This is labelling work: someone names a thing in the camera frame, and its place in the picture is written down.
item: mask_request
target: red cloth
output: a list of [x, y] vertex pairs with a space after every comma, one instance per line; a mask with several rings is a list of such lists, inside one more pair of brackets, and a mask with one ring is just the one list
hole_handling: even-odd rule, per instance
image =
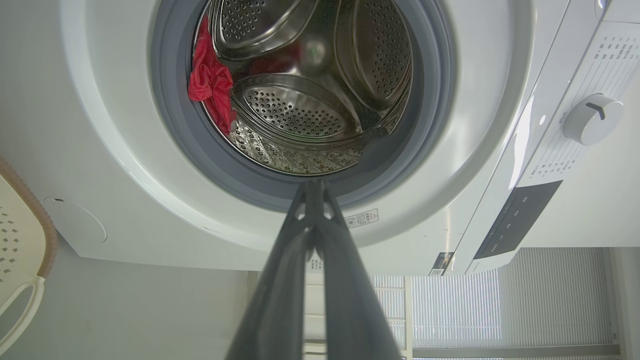
[[222, 65], [213, 49], [209, 34], [209, 19], [202, 19], [196, 51], [189, 77], [189, 99], [202, 101], [213, 121], [224, 135], [229, 135], [236, 112], [231, 108], [229, 90], [234, 85], [229, 69]]

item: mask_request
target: washing machine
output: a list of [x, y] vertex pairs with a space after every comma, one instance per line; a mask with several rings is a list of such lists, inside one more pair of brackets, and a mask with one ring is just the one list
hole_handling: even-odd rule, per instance
[[[615, 127], [640, 44], [631, 0], [1, 6], [0, 154], [61, 235], [199, 268], [260, 270], [310, 178], [372, 274], [508, 263]], [[228, 128], [188, 95], [202, 33], [233, 78]]]

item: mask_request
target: laundry basket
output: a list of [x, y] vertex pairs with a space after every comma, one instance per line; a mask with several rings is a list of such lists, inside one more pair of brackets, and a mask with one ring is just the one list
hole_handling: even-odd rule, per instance
[[33, 319], [56, 254], [58, 234], [29, 188], [0, 157], [0, 315], [28, 287], [31, 298], [17, 323], [0, 340], [0, 356]]

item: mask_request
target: control knob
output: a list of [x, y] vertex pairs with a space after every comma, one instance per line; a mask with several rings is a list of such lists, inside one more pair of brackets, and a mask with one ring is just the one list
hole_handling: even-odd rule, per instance
[[622, 118], [622, 102], [593, 94], [576, 106], [564, 122], [564, 135], [582, 145], [593, 145], [611, 134]]

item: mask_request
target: warning sticker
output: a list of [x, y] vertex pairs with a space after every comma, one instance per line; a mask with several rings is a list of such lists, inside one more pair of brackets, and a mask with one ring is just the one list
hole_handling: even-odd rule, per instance
[[358, 227], [362, 225], [371, 224], [378, 221], [378, 209], [369, 210], [366, 213], [361, 213], [344, 218], [348, 228]]
[[324, 264], [317, 252], [311, 255], [311, 259], [307, 262], [307, 272], [324, 272]]
[[441, 252], [438, 254], [436, 258], [436, 263], [433, 264], [433, 268], [431, 269], [429, 276], [442, 276], [444, 275], [444, 271], [449, 266], [449, 262], [453, 258], [453, 254], [455, 252]]

